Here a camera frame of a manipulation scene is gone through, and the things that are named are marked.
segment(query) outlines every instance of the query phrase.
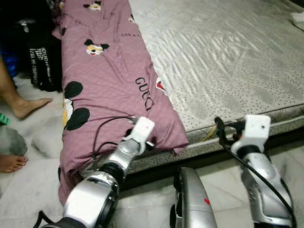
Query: black bag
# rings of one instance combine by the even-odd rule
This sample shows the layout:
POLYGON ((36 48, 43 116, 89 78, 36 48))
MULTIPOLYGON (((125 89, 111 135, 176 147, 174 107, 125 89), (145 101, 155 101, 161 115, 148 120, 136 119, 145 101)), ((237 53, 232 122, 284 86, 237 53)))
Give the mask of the black bag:
POLYGON ((1 1, 2 45, 17 50, 19 69, 31 74, 40 90, 62 91, 61 41, 52 36, 54 24, 46 0, 1 1))

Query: quilted mattress cover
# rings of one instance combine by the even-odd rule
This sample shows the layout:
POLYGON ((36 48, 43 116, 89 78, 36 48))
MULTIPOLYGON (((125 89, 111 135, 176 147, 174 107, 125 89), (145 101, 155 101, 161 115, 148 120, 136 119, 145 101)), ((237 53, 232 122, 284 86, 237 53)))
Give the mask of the quilted mattress cover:
POLYGON ((190 145, 150 154, 131 172, 221 149, 214 118, 267 114, 271 135, 304 126, 304 32, 286 0, 130 0, 190 145))

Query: rolled blanket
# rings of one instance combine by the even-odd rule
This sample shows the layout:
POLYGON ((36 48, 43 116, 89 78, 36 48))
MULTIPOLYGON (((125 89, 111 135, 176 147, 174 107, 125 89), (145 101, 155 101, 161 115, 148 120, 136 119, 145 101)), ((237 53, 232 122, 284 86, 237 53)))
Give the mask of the rolled blanket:
POLYGON ((92 162, 92 153, 112 152, 133 125, 117 116, 145 116, 155 122, 150 141, 176 154, 188 144, 133 17, 128 0, 66 0, 61 4, 64 89, 63 150, 59 198, 65 203, 92 162))

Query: floor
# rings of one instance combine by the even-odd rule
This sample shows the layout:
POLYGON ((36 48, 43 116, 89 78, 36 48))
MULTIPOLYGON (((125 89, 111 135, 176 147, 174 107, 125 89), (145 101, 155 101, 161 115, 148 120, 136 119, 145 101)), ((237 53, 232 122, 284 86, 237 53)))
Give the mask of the floor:
MULTIPOLYGON (((30 148, 29 155, 34 154, 30 148)), ((304 142, 271 151, 294 198, 298 227, 304 227, 304 142)), ((30 228, 43 210, 51 219, 61 218, 57 197, 59 158, 32 159, 20 171, 0 174, 1 228, 30 228)), ((219 228, 252 228, 249 202, 233 160, 197 169, 219 228)), ((122 192, 111 228, 169 228, 174 203, 173 178, 166 178, 122 192)))

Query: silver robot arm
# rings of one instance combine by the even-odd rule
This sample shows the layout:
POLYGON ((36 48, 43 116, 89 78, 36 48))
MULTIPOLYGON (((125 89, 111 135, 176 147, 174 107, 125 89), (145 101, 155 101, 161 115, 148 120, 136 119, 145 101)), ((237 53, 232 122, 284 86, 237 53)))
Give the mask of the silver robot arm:
MULTIPOLYGON (((231 152, 264 177, 292 208, 288 188, 277 169, 263 153, 270 129, 265 115, 246 115, 240 140, 233 143, 231 152)), ((241 179, 247 189, 252 219, 256 228, 293 227, 290 212, 282 200, 252 171, 241 165, 241 179)))
POLYGON ((102 167, 75 186, 63 218, 43 228, 106 228, 115 211, 119 185, 124 181, 134 157, 145 150, 154 122, 140 117, 131 134, 123 138, 102 167))

